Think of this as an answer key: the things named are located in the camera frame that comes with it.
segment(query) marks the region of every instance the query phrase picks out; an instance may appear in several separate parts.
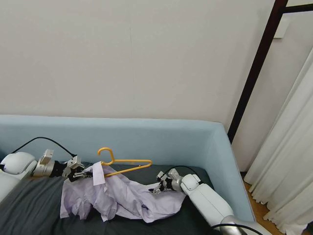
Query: orange plastic hanger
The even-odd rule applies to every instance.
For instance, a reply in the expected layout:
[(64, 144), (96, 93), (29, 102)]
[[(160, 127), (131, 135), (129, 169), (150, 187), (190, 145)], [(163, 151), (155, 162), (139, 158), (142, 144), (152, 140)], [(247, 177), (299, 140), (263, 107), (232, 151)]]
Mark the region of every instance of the orange plastic hanger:
[(101, 161), (101, 165), (111, 165), (113, 163), (148, 163), (146, 165), (139, 165), (137, 167), (133, 167), (133, 168), (129, 168), (126, 170), (120, 170), (114, 173), (109, 173), (109, 174), (105, 174), (105, 177), (109, 177), (109, 176), (113, 176), (113, 175), (117, 175), (117, 174), (121, 174), (121, 173), (125, 173), (125, 172), (129, 172), (129, 171), (133, 171), (133, 170), (139, 170), (142, 168), (146, 168), (152, 165), (152, 161), (151, 160), (139, 160), (139, 159), (114, 159), (113, 156), (113, 151), (112, 149), (108, 148), (108, 147), (104, 147), (104, 148), (100, 148), (98, 150), (98, 155), (101, 154), (102, 151), (107, 150), (110, 152), (111, 155), (111, 161), (109, 163), (106, 163), (104, 161)]

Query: shirt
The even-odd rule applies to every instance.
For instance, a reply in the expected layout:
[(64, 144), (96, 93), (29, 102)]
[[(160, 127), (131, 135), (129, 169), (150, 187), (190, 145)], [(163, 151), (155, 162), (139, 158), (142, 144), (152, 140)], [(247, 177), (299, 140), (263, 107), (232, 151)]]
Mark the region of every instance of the shirt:
[(80, 219), (86, 219), (94, 207), (100, 212), (103, 221), (119, 215), (129, 219), (143, 219), (146, 223), (167, 218), (177, 213), (185, 198), (183, 192), (164, 191), (152, 194), (148, 189), (158, 183), (142, 185), (131, 181), (122, 174), (104, 177), (115, 172), (110, 166), (101, 162), (88, 167), (92, 178), (70, 182), (64, 181), (61, 198), (60, 217), (69, 217), (72, 213)]

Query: gray bed sheet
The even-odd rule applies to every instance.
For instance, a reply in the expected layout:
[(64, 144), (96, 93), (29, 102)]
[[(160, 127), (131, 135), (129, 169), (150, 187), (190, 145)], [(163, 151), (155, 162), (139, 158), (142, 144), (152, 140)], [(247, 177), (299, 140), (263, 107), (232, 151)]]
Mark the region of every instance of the gray bed sheet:
[[(130, 168), (112, 165), (115, 170)], [(127, 172), (130, 180), (142, 184), (156, 182), (156, 175), (166, 171), (168, 165)], [(212, 187), (206, 172), (192, 167), (202, 181)], [(191, 173), (189, 169), (177, 168), (180, 175)], [(78, 216), (60, 219), (60, 201), (64, 178), (39, 178), (23, 180), (0, 205), (1, 235), (207, 235), (220, 234), (212, 230), (188, 197), (180, 211), (166, 219), (153, 223), (130, 220), (120, 216), (103, 222), (100, 213), (92, 209), (86, 220)]]

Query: wooden floor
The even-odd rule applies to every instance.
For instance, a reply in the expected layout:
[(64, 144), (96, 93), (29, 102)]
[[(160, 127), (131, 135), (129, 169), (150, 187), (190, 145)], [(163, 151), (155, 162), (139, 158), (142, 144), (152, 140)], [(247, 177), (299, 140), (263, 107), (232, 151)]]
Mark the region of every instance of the wooden floor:
[[(253, 212), (254, 212), (254, 215), (256, 217), (257, 222), (259, 224), (261, 224), (264, 228), (266, 228), (271, 234), (283, 235), (272, 222), (263, 219), (263, 216), (269, 210), (267, 209), (267, 207), (265, 205), (262, 205), (260, 203), (256, 203), (256, 201), (252, 199), (251, 193), (248, 192), (248, 189), (251, 187), (251, 185), (247, 184), (246, 182), (244, 182), (244, 183), (245, 183), (245, 187), (246, 187), (247, 193), (249, 195), (249, 200), (250, 200), (250, 203), (251, 203), (251, 206), (252, 206), (252, 209), (253, 209)], [(307, 231), (304, 231), (302, 235), (310, 235), (310, 233)]]

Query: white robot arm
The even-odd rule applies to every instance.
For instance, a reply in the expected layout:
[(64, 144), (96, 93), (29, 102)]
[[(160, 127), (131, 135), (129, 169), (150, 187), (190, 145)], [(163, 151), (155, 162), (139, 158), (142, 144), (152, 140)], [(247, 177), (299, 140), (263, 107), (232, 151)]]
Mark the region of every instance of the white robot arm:
[(271, 233), (256, 222), (246, 222), (237, 219), (230, 205), (219, 196), (209, 185), (201, 182), (196, 174), (180, 176), (175, 168), (167, 174), (162, 171), (157, 175), (160, 182), (157, 188), (152, 188), (152, 193), (160, 193), (164, 190), (183, 191), (199, 210), (201, 215), (213, 228), (221, 224), (230, 224), (220, 227), (223, 234), (242, 235), (255, 234), (270, 235)]
[(70, 181), (92, 177), (89, 172), (83, 172), (84, 165), (75, 156), (65, 163), (52, 161), (53, 150), (47, 149), (38, 160), (29, 153), (18, 152), (7, 155), (0, 163), (0, 202), (9, 192), (27, 176), (34, 177), (68, 177)]

